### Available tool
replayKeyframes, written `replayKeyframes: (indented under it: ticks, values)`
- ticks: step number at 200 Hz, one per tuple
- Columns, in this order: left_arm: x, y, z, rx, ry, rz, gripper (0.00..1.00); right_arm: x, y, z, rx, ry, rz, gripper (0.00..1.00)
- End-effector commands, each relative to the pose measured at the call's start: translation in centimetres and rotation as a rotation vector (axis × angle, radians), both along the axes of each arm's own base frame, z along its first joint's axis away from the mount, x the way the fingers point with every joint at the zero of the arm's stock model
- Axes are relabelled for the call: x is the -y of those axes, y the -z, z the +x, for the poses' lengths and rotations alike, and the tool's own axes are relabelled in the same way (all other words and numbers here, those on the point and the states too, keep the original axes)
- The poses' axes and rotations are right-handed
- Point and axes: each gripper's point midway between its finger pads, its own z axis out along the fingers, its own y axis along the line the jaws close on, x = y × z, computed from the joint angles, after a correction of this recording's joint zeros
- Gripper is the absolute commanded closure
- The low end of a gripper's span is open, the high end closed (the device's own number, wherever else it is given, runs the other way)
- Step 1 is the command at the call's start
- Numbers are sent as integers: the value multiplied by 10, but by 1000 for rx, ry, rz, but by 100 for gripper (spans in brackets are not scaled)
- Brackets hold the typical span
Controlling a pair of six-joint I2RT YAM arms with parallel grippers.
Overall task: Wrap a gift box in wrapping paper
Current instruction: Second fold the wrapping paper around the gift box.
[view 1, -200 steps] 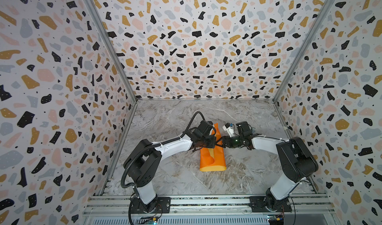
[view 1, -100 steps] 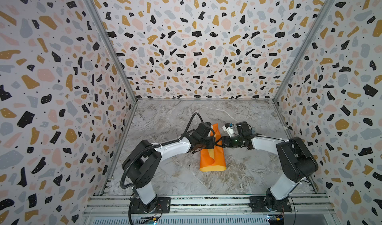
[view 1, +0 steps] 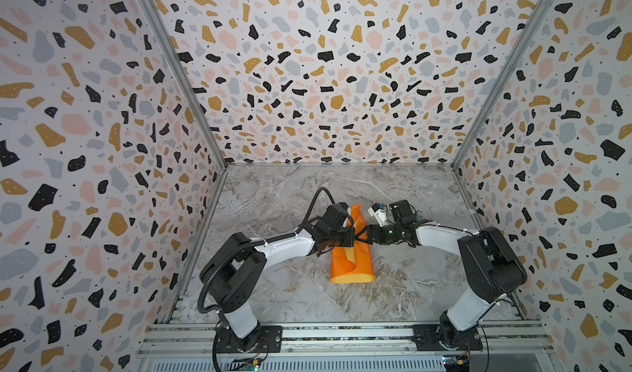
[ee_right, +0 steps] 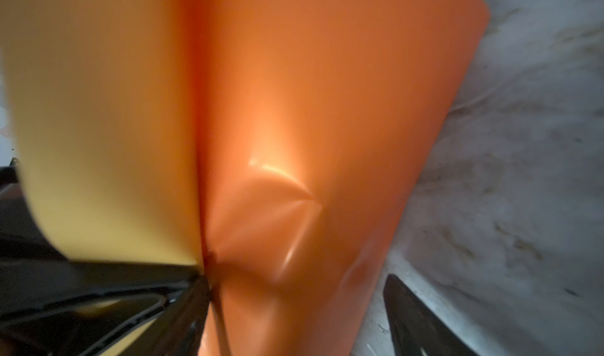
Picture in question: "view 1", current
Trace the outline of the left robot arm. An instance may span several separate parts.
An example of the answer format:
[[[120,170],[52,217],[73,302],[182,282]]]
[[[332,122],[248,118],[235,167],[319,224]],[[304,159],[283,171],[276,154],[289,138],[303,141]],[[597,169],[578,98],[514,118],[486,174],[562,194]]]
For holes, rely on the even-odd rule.
[[[328,206],[324,215],[301,223],[292,232],[269,238],[248,238],[242,232],[231,235],[199,274],[202,290],[197,312],[216,312],[241,342],[256,337],[260,322],[250,306],[250,296],[265,268],[352,245],[354,224],[351,209],[340,203]]]

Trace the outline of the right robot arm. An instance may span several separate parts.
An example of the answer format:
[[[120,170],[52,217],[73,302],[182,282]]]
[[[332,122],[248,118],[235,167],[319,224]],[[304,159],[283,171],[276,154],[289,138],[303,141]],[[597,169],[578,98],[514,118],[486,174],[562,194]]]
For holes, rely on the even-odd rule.
[[[526,283],[528,275],[517,255],[495,227],[474,231],[451,227],[421,217],[406,200],[390,205],[373,204],[368,209],[377,223],[362,235],[369,245],[430,247],[457,255],[462,262],[467,287],[459,300],[439,318],[443,334],[465,333],[501,299]]]

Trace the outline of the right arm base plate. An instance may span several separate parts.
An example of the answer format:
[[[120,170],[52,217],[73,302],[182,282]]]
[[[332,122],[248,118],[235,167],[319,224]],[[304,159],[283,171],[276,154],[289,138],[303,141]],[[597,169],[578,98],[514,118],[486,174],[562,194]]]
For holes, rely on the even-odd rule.
[[[481,351],[483,344],[476,328],[457,331],[449,324],[415,324],[412,341],[418,352]]]

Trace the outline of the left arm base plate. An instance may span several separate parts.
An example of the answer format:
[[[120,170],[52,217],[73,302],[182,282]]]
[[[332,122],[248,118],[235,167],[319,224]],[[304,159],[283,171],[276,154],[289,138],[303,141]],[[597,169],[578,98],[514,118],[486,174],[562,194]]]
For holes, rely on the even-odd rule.
[[[281,325],[260,325],[245,338],[238,338],[232,329],[221,326],[217,329],[217,353],[279,353],[283,327]]]

